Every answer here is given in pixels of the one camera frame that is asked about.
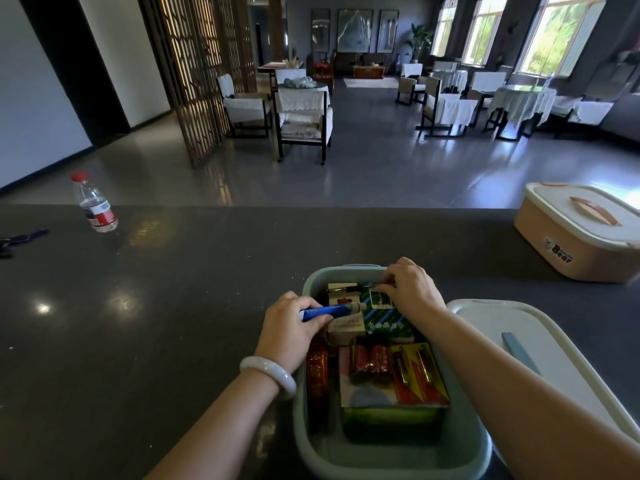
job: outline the black counter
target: black counter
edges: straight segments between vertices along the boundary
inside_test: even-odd
[[[551,316],[640,417],[640,283],[562,277],[513,228],[514,210],[114,210],[117,231],[101,235],[73,206],[0,206],[0,236],[51,230],[0,261],[0,475],[141,478],[235,377],[279,295],[322,267],[402,255],[446,301]],[[269,409],[242,476],[311,476],[290,404]]]

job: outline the wooden screen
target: wooden screen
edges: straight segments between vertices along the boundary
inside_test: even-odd
[[[143,5],[191,166],[198,168],[229,129],[216,77],[229,73],[236,92],[256,91],[246,0]]]

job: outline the pink storage box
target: pink storage box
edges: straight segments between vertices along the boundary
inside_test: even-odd
[[[595,187],[527,184],[515,227],[568,278],[626,283],[640,274],[640,212]]]

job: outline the forearm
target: forearm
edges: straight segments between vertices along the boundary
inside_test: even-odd
[[[640,448],[596,419],[457,315],[414,321],[445,355],[519,479],[626,478]]]
[[[259,371],[240,373],[146,479],[235,479],[253,432],[278,390],[277,383]]]

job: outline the framed artwork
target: framed artwork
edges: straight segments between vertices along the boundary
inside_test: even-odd
[[[311,8],[311,52],[329,52],[331,10]]]
[[[373,10],[338,10],[338,52],[368,52]]]
[[[391,54],[394,51],[399,17],[399,10],[380,10],[377,53]]]

